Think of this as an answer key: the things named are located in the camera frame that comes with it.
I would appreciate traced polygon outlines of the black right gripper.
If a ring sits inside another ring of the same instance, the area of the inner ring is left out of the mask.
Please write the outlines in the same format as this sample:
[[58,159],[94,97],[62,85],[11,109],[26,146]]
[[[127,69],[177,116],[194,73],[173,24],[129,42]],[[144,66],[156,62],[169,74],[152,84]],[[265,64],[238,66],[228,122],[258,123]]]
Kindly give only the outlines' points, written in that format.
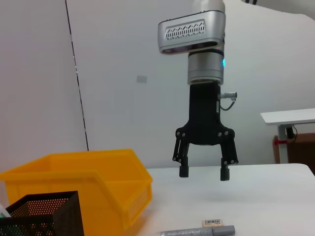
[[194,84],[189,88],[189,119],[175,132],[173,161],[180,163],[179,177],[189,177],[189,144],[221,147],[220,180],[229,181],[229,165],[238,164],[234,131],[223,126],[220,118],[220,86]]

